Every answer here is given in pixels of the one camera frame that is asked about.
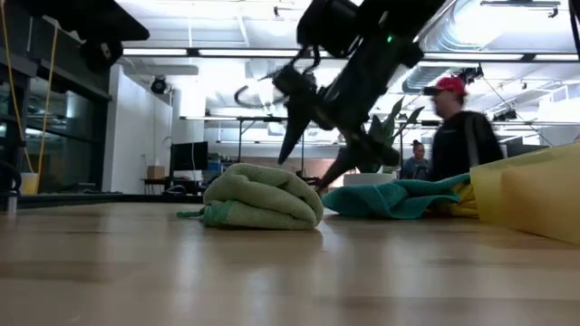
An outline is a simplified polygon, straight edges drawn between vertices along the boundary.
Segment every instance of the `teal towel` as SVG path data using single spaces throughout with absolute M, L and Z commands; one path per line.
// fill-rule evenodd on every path
M 323 197 L 323 205 L 343 216 L 415 219 L 431 205 L 458 203 L 451 189 L 468 183 L 469 173 L 437 182 L 395 180 L 379 186 L 344 186 Z

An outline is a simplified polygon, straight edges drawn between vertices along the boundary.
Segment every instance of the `computer monitor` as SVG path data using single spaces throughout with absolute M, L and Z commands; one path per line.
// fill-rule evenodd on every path
M 171 151 L 173 170 L 191 171 L 208 169 L 208 143 L 206 141 L 174 144 Z

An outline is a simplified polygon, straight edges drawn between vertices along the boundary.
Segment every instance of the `man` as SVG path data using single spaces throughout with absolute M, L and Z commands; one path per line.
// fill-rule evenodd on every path
M 423 93 L 432 96 L 435 113 L 443 119 L 433 138 L 430 180 L 454 177 L 504 157 L 486 116 L 462 110 L 468 93 L 461 78 L 442 78 Z

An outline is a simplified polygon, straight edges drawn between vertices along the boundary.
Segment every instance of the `cardboard box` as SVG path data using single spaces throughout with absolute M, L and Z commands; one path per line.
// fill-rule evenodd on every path
M 165 177 L 165 167 L 148 166 L 147 179 L 163 179 Z

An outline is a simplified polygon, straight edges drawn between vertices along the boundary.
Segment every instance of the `woman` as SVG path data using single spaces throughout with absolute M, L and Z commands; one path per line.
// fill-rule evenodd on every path
M 407 159 L 402 167 L 401 178 L 428 180 L 427 159 L 425 157 L 425 147 L 419 141 L 413 141 L 413 157 Z

